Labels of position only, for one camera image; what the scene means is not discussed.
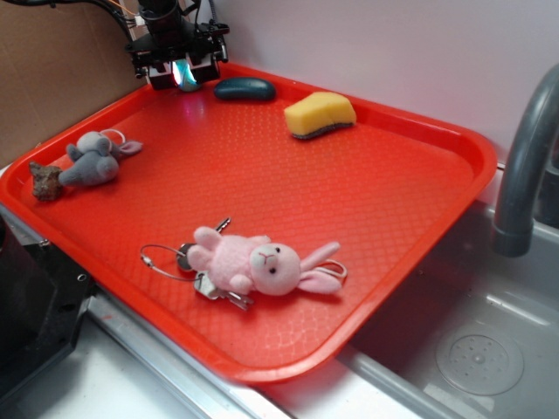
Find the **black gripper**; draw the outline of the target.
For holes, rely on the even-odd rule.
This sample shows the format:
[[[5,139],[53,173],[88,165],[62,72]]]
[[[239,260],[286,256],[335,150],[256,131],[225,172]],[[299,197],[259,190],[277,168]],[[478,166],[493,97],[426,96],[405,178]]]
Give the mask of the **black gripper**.
[[[198,84],[220,78],[218,64],[229,60],[224,36],[227,24],[211,20],[193,24],[184,19],[176,22],[146,20],[148,33],[125,47],[137,74],[148,70],[150,85],[156,90],[176,88],[171,63],[186,60]]]

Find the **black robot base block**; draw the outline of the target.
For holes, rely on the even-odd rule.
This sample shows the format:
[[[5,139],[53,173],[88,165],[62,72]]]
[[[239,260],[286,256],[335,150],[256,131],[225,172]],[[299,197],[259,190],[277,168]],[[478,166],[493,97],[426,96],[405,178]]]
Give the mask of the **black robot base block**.
[[[91,276],[54,244],[22,244],[1,220],[1,399],[77,345]]]

